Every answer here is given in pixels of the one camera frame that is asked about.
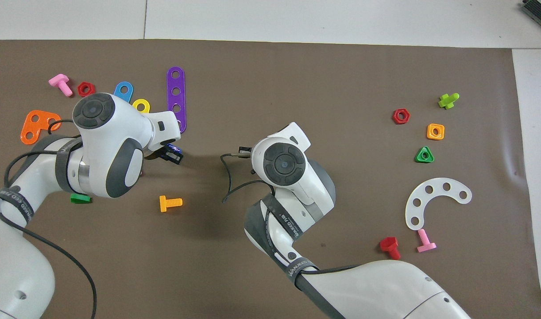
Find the blue plastic piece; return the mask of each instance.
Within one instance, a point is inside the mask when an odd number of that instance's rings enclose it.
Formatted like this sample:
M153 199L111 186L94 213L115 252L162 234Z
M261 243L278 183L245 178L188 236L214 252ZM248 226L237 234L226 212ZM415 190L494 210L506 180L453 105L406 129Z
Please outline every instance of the blue plastic piece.
M127 88L126 93L122 93L121 89L123 87ZM115 92L113 92L113 95L116 97L120 97L121 99L125 100L127 103L131 102L131 97L133 96L133 85L127 81L119 82L117 86L115 87Z

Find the black cable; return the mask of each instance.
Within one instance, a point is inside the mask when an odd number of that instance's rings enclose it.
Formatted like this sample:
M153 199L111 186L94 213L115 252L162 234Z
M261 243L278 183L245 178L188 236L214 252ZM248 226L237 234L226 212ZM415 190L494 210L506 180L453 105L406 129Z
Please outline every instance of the black cable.
M9 172L11 171L11 168L13 168L13 165L15 165L18 161L21 160L23 157L31 156L31 155L40 155L40 154L47 154L47 155L56 155L56 151L32 151L32 152L26 152L24 154L21 154L17 156L13 161L9 163L7 166L7 169L5 169L5 175L3 176L3 185L5 187L9 187Z
M58 123L64 123L64 122L67 122L67 123L74 123L74 121L72 120L58 120L58 121L54 121L52 123L50 123L50 125L48 126L48 134L52 134L52 132L50 131L50 129L52 129L52 127Z
M52 134L52 132L50 131L50 129L52 129L52 127L53 127L54 125L56 125L56 124L58 124L58 123L64 123L64 122L67 122L67 123L74 123L74 121L72 121L72 120L58 120L58 121L54 121L54 122L50 123L50 125L48 126L48 130L47 130L48 135L51 135L51 134ZM78 134L78 135L75 135L75 136L70 136L70 137L72 137L72 139L77 139L77 138L80 137L80 136L81 136L81 134Z
M255 180L251 180L250 182L247 182L247 183L243 183L239 186L237 186L236 188L230 190L228 192L228 194L226 194L226 196L224 197L224 199L221 200L221 202L226 202L228 201L228 198L231 194L233 194L234 192L240 190L241 188L244 188L245 186L247 185L250 185L250 184L254 184L254 183L264 183L266 185L268 185L268 187L270 187L270 193L274 196L274 188L272 187L272 185L270 185L269 183L265 182L264 180L262 179L255 179Z
M44 238L44 237L42 237L40 235L37 235L37 234L31 232L30 230L25 229L24 227L21 227L21 226L15 224L14 222L11 222L5 216L3 216L3 214L1 212L0 212L0 219L3 222L5 222L5 224L7 224L8 226L11 226L11 227L16 228L18 230L21 230L21 232L24 232L25 234L31 236L32 238L40 240L43 243L45 243L46 245L48 245L48 246L56 249L57 251L61 252L62 254L64 254L64 256L68 257L73 263L75 263L76 266L78 266L78 268L80 268L80 270L84 273L84 275L86 275L86 277L88 278L88 281L90 282L90 285L92 286L92 294L93 294L92 319L94 319L95 318L95 312L97 311L97 291L95 289L95 283L94 283L94 281L92 279L92 276L84 268L84 266L82 266L82 264L80 262L78 262L78 260L76 258L74 258L74 256L70 255L70 253L67 252L66 250L64 250L62 247L58 246L57 244L54 244L53 242L49 241L48 239L46 239L46 238Z
M226 156L231 156L231 153L223 154L222 156L220 156L220 160L224 164L225 170L228 172L228 179L229 179L228 194L229 194L229 192L232 191L232 174L229 170L228 164L224 160L224 157Z
M338 271L344 271L347 269L355 268L359 265L351 265L351 266L342 266L342 267L336 267L336 268L330 268L330 269L324 269L324 270L301 270L301 274L305 275L319 275L319 274L329 274L331 272L338 272Z
M225 197L221 200L221 202L228 201L228 198L229 198L229 196L231 194L233 194L237 190L240 190L241 188L243 188L243 187L245 187L247 185L254 184L254 183L264 183L264 184L268 185L268 187L270 187L270 193L274 196L274 187L272 187L271 184L265 182L262 179L251 180L250 182L243 183L243 184L237 186L236 188L232 189L232 174L231 174L231 171L229 170L228 164L224 160L224 157L227 157L227 156L236 156L236 157L239 157L239 158L249 158L250 157L248 154L244 154L244 156L238 156L237 154L231 154L231 153L226 153L226 154L223 154L222 156L220 156L220 160L224 164L226 172L228 172L228 180L229 180L228 193L225 194Z

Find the green plastic piece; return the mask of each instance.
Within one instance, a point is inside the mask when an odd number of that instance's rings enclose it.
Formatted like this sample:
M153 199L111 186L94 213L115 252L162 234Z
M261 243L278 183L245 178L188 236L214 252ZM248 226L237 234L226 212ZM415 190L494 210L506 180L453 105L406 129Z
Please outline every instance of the green plastic piece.
M74 204L89 204L92 202L92 198L82 194L71 194L70 202L73 202Z
M453 103L459 99L459 93L453 93L451 96L444 94L440 97L438 104L440 107L445 107L446 109L451 109Z
M422 147L420 151L418 151L418 154L416 154L414 161L418 163L432 163L434 161L434 156L432 155L430 148Z

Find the white table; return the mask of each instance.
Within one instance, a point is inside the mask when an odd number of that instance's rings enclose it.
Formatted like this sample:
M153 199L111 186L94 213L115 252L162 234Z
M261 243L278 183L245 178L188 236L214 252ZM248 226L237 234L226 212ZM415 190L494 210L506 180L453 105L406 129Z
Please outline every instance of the white table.
M515 0L0 0L0 39L513 48L541 284L541 27Z

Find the red toy bolt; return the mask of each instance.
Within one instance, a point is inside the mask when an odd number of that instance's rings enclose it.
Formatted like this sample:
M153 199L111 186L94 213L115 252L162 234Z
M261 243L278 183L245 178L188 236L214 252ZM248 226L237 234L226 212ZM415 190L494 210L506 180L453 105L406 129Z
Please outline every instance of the red toy bolt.
M419 253L436 248L436 244L430 242L430 240L428 239L428 235L426 235L426 230L424 230L424 228L418 230L418 235L420 236L420 240L422 241L422 246L417 248Z
M71 97L73 92L66 84L67 81L70 81L70 79L68 79L66 75L60 73L54 78L49 79L48 83L53 87L58 87L60 91L62 91L62 93L64 93L64 95L66 95L67 97Z
M398 252L398 241L396 237L387 237L380 241L380 250L388 252L389 256L394 260L400 259L400 253Z
M404 124L408 122L408 119L410 119L410 113L408 113L407 109L396 109L394 113L392 113L392 120L396 124Z

